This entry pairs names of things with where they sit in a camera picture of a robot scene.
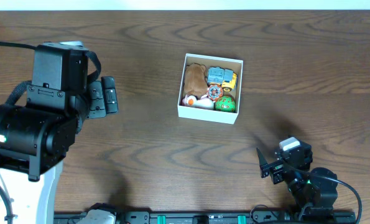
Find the orange round toy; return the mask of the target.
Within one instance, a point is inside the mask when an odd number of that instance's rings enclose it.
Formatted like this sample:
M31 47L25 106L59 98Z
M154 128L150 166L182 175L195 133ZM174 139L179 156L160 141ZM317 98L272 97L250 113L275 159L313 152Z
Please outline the orange round toy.
M216 102L223 96L223 89L220 85L212 84L207 89L207 97Z

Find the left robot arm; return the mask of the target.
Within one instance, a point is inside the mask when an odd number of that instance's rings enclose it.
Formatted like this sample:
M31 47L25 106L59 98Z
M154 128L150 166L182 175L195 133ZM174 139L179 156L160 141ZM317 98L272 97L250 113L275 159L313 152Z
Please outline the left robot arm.
M87 119L118 112L113 77L34 75L27 104L0 105L0 196L7 223L52 223L69 147Z

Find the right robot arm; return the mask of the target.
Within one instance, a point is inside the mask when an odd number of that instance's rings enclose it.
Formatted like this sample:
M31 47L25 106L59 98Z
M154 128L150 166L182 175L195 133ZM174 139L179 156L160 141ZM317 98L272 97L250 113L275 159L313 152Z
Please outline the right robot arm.
M311 145L301 141L286 151L279 148L276 150L277 160L270 164L260 150L257 155L261 177L269 176L274 184L285 182L305 216L330 216L338 198L338 176L324 167L310 168L313 162Z

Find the grey yellow toy truck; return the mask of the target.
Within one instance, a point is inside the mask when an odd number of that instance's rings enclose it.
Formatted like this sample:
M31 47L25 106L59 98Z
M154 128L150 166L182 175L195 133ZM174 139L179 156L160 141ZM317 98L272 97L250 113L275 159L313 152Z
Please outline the grey yellow toy truck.
M210 67L208 69L207 84L219 85L223 91L230 92L237 87L238 76L232 70L221 67Z

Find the white pink toy animal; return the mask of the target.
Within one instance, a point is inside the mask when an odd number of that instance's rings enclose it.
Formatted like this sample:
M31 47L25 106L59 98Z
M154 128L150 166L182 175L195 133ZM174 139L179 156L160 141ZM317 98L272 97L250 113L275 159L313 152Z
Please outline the white pink toy animal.
M200 99L194 95L185 95L185 97L182 99L181 105L191 108L213 110L215 107L215 102L207 95L203 95Z

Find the brown plush toy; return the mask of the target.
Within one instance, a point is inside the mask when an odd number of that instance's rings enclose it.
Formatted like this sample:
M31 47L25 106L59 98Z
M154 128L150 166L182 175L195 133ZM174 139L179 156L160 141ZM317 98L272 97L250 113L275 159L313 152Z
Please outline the brown plush toy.
M201 98L206 94L208 85L206 83L206 67L197 63L188 65L185 69L183 93Z

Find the green ball with orange numbers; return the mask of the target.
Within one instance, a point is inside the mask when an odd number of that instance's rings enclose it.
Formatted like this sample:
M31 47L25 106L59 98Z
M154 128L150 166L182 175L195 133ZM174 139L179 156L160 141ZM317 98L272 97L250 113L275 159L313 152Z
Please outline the green ball with orange numbers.
M222 96L215 102L215 110L234 113L236 110L235 99L231 96Z

